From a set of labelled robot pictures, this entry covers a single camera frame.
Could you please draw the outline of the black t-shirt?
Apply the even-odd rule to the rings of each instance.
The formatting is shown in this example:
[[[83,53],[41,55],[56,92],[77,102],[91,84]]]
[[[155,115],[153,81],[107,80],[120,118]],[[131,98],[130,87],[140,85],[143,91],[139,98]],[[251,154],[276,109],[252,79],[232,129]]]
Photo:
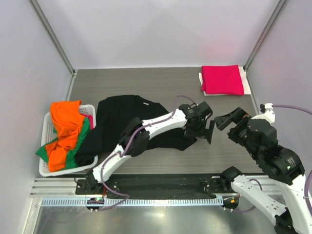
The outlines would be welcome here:
[[[91,164],[95,156],[112,152],[132,119],[153,119],[167,113],[160,103],[137,95],[114,96],[100,101],[96,113],[97,124],[87,133],[75,153],[75,163],[79,167],[85,166]],[[173,148],[184,151],[196,142],[195,137],[186,137],[183,129],[176,128],[152,138],[147,150]]]

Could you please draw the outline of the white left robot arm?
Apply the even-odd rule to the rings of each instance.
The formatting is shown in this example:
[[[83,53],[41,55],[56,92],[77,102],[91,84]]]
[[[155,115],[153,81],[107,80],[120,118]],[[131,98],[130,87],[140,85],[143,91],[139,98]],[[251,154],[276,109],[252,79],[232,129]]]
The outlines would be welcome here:
[[[211,120],[209,128],[206,128],[206,125],[212,115],[211,107],[202,102],[192,105],[182,104],[171,113],[149,120],[134,118],[109,156],[86,174],[86,188],[92,194],[100,194],[104,182],[108,181],[119,166],[128,159],[141,155],[146,151],[152,138],[169,130],[182,128],[185,137],[204,138],[211,144],[215,122]]]

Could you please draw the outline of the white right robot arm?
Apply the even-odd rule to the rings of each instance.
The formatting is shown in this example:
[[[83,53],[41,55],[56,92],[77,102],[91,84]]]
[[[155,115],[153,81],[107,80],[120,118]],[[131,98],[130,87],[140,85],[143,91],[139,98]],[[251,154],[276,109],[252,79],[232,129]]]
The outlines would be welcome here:
[[[231,113],[215,117],[219,130],[231,123],[235,127],[227,133],[230,140],[243,146],[256,164],[279,188],[285,204],[272,199],[254,186],[251,179],[235,167],[220,176],[221,190],[235,191],[245,197],[273,224],[278,234],[310,234],[312,232],[312,202],[309,186],[311,175],[305,175],[303,163],[294,151],[278,143],[274,105],[260,106],[261,114],[254,117],[238,107]]]

